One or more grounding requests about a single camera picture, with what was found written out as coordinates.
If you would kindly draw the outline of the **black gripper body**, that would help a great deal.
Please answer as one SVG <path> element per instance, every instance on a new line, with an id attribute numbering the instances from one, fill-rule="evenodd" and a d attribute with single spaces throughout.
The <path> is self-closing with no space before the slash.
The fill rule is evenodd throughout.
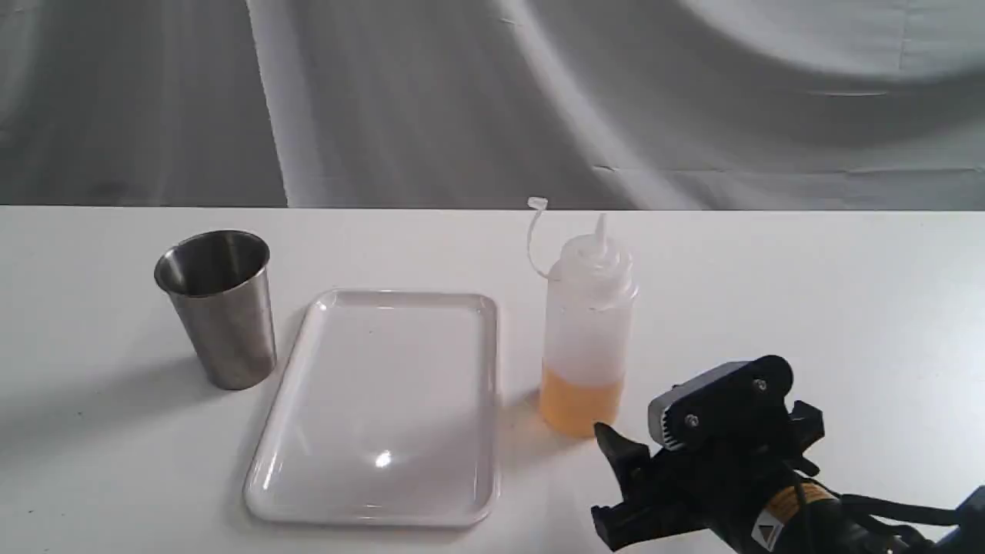
<path id="1" fill-rule="evenodd" d="M 708 530 L 718 539 L 820 539 L 835 498 L 805 451 L 826 435 L 823 413 L 796 401 L 700 416 L 703 437 L 656 456 L 651 539 Z"/>

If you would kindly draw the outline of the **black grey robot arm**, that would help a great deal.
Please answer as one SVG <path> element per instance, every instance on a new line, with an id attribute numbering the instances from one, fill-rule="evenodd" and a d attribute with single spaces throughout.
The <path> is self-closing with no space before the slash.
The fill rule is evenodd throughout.
<path id="1" fill-rule="evenodd" d="M 954 509 L 837 493 L 803 456 L 823 438 L 823 414 L 796 401 L 732 415 L 725 428 L 651 453 L 611 426 L 596 442 L 622 500 L 594 507 L 614 552 L 708 530 L 736 553 L 981 553 L 983 489 Z"/>

